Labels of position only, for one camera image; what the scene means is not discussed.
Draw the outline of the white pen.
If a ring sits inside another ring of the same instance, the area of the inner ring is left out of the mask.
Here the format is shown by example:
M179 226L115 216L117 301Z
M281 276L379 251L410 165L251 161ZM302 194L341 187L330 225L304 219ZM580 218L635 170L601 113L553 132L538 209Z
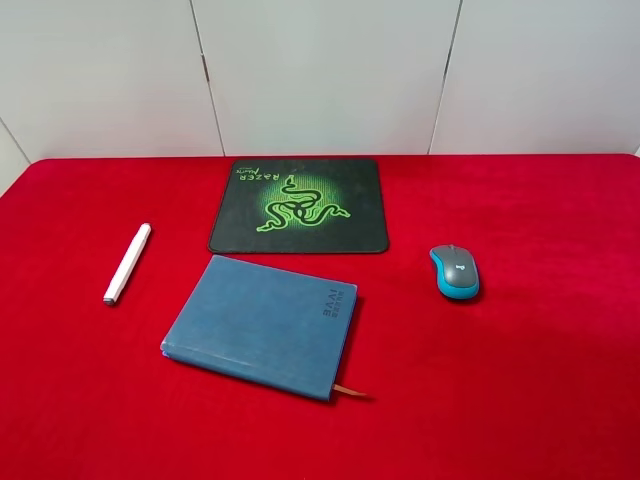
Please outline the white pen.
M106 305L114 306L117 303L146 246L151 231L151 225L143 223L134 235L103 295L103 302Z

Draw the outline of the red velvet table cloth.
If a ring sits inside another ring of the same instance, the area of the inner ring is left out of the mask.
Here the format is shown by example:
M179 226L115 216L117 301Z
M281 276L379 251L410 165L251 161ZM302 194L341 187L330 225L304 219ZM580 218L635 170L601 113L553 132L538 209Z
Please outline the red velvet table cloth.
M161 354L231 165L42 160L2 196L3 478L638 477L636 156L382 157L386 252L257 256L358 288L341 382L359 396L327 403ZM437 287L449 244L473 299Z

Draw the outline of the grey blue wireless mouse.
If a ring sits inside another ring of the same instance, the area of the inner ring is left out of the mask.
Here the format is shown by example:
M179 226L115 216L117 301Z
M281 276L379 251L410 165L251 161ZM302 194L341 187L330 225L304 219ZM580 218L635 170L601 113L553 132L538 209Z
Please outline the grey blue wireless mouse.
M430 258L436 268L439 291L453 300L473 299L480 289L480 277L471 252L452 244L432 248Z

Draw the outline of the black green mouse pad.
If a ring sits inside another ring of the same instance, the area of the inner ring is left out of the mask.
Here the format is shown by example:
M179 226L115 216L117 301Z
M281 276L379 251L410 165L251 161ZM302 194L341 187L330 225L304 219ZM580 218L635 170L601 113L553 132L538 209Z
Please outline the black green mouse pad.
M209 239L218 254L381 253L389 246L372 158L233 162Z

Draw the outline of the blue hardcover notebook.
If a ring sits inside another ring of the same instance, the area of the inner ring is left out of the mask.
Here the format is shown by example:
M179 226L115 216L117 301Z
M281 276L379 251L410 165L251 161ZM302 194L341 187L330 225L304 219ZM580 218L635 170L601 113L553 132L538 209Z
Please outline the blue hardcover notebook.
M161 343L188 365L316 400L336 382L357 287L215 255Z

